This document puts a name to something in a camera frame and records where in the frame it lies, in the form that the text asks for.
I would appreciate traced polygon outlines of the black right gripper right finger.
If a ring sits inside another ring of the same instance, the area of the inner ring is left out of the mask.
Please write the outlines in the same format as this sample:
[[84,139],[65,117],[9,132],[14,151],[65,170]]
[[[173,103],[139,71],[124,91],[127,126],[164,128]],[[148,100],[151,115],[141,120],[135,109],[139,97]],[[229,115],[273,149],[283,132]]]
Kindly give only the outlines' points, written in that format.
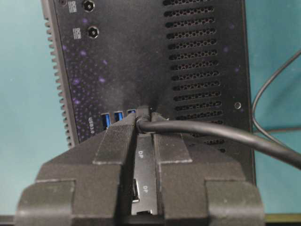
[[258,188],[241,164],[189,135],[153,135],[159,212],[166,226],[262,226]]

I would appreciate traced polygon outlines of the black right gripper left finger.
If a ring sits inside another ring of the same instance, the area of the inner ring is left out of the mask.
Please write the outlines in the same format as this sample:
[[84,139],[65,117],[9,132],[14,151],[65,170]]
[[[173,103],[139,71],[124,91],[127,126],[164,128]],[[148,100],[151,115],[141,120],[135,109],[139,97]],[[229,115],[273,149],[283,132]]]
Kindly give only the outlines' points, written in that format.
[[19,200],[17,226],[115,226],[129,216],[135,115],[44,163]]

